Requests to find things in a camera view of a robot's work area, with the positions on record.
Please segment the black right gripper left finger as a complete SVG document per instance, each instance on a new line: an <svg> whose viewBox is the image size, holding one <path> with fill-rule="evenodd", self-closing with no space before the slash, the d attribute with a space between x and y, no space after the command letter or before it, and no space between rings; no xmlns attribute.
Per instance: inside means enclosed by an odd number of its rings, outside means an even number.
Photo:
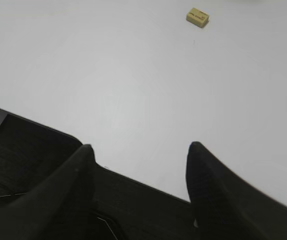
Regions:
<svg viewBox="0 0 287 240"><path fill-rule="evenodd" d="M0 208L0 240L84 240L94 168L92 146L82 145L38 186Z"/></svg>

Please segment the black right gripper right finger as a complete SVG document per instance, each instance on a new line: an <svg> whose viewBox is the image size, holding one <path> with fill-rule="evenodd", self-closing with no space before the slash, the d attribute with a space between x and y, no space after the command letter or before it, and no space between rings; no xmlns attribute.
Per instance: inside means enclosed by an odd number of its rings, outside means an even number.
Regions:
<svg viewBox="0 0 287 240"><path fill-rule="evenodd" d="M202 240L287 240L287 206L219 161L203 144L190 144L186 187Z"/></svg>

